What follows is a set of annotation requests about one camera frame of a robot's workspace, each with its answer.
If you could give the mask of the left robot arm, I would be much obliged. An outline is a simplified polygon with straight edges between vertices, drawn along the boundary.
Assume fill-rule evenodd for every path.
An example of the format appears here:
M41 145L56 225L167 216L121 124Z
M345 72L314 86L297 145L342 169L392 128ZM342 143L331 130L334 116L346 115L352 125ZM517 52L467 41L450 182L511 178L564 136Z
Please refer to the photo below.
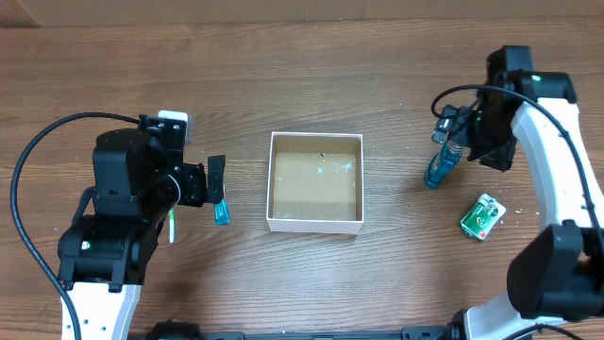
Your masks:
M127 338L169 212L222 200L225 156L185 163L183 147L179 132L126 128L97 137L95 185L58 245L59 278L74 306L63 312L66 331Z

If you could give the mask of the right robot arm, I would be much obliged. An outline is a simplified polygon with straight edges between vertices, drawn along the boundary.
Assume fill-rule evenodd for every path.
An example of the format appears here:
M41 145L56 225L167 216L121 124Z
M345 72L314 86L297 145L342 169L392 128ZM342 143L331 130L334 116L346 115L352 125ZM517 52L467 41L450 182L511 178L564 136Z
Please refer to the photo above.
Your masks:
M460 142L481 164L507 171L527 158L540 232L511 262L506 289L461 314L462 339L522 339L603 315L603 194L579 129L570 76L536 72L529 48L507 45L486 60L478 109Z

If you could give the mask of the green white packet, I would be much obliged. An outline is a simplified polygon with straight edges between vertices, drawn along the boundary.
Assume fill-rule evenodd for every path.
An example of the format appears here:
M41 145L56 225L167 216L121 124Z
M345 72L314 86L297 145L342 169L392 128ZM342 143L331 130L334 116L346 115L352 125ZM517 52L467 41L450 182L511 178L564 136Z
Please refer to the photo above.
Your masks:
M461 219L461 230L468 236L484 241L507 209L494 197L482 194L472 209Z

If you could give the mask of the small teal tube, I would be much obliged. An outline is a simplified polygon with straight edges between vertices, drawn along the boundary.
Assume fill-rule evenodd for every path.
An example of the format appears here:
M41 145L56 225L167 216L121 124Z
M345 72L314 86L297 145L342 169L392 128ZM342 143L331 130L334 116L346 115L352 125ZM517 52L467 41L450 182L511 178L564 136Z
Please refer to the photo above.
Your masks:
M214 205L214 220L217 227L226 226L230 223L229 207L225 198Z

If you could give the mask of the blue mouthwash bottle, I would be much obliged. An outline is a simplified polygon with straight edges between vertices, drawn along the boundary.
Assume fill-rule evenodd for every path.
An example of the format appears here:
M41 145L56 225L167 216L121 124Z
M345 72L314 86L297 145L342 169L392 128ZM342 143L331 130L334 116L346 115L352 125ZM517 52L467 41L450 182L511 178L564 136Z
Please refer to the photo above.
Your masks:
M451 140L443 144L439 153L430 161L425 174L425 184L436 189L459 163L464 147Z

